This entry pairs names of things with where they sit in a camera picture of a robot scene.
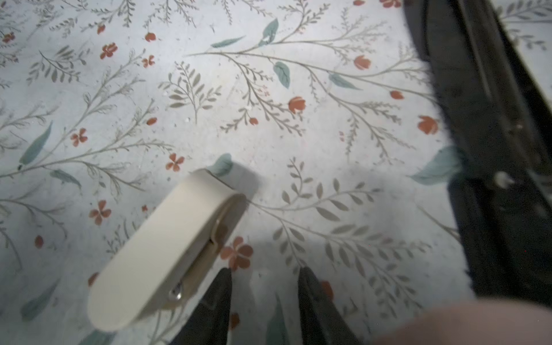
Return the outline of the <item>black long stapler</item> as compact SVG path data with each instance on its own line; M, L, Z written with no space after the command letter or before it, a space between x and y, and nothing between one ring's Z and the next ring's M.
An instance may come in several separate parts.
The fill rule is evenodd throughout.
M461 170L448 194L474 293L551 306L551 110L488 1L407 1Z

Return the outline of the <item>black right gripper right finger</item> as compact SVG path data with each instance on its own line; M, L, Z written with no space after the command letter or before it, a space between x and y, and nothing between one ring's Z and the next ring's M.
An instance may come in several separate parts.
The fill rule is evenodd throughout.
M300 269L298 301L304 345L360 344L310 267Z

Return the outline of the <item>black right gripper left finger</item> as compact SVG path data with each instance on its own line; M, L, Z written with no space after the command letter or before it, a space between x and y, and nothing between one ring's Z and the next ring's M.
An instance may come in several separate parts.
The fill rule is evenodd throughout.
M231 295L231 270L222 268L170 345L226 345Z

